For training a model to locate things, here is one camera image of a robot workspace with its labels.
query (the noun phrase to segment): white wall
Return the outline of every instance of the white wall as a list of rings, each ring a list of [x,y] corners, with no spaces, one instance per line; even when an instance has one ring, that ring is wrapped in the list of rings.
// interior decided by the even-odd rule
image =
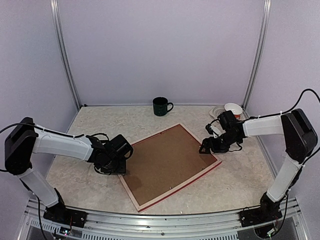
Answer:
[[[301,91],[320,94],[320,1],[273,0],[263,56],[248,106],[250,115],[285,111]],[[307,93],[298,105],[320,135],[320,105]],[[283,162],[280,136],[263,138],[276,167]],[[320,153],[304,168],[291,192],[296,196],[313,240],[320,236]]]
[[[0,3],[0,129],[26,116],[66,131],[76,114],[60,58],[49,0],[7,0]],[[0,135],[0,168],[4,141]],[[43,174],[52,155],[32,157]],[[11,240],[26,208],[29,192],[19,179],[0,172],[0,239]]]
[[[59,1],[81,102],[241,104],[264,0]]]

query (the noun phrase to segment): dark green mug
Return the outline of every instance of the dark green mug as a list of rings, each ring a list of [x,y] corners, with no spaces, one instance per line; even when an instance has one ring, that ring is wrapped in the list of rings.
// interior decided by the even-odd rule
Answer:
[[[152,103],[153,112],[157,116],[164,116],[174,108],[174,104],[172,102],[168,102],[168,99],[162,96],[158,96],[155,99],[153,99]]]

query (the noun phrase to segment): mug handle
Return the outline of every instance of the mug handle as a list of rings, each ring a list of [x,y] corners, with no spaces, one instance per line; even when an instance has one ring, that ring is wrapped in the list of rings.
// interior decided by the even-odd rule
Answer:
[[[172,105],[172,107],[169,110],[166,111],[168,113],[174,108],[174,104],[172,102],[168,102],[167,105]]]

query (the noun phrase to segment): marble tabletop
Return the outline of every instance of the marble tabletop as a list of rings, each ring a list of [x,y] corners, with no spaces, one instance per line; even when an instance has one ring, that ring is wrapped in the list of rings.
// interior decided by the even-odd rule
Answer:
[[[174,106],[166,116],[155,116],[152,106],[82,107],[69,133],[122,134],[130,143],[157,131],[184,124],[199,139],[209,135],[213,106]],[[244,139],[243,150],[216,154],[222,164],[175,195],[142,214],[219,212],[259,204],[273,177],[255,137]],[[56,156],[46,177],[67,206],[105,212],[137,214],[117,175],[100,175],[92,163]]]

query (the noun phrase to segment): plate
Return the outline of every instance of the plate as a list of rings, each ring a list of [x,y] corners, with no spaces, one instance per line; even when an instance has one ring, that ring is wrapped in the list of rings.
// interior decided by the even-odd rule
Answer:
[[[223,112],[225,112],[225,111],[226,111],[226,110],[225,110],[225,106],[223,106],[223,105],[218,105],[218,106],[215,106],[213,109],[211,109],[211,110],[209,111],[209,114],[210,114],[210,116],[213,117],[214,119],[217,119],[218,116],[219,116],[220,114],[222,114]]]

